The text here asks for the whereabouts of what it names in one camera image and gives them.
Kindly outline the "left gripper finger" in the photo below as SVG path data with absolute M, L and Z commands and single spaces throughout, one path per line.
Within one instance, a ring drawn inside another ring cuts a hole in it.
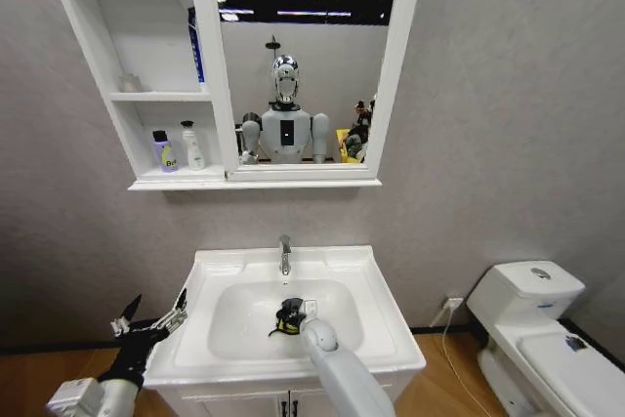
M 114 337 L 121 337 L 130 331 L 130 324 L 135 315 L 143 295 L 139 294 L 135 297 L 122 311 L 121 316 L 114 318 L 110 322 L 110 326 Z
M 154 323 L 154 329 L 157 331 L 165 331 L 167 334 L 175 332 L 188 317 L 186 307 L 187 290 L 184 288 L 180 292 L 174 308 Z

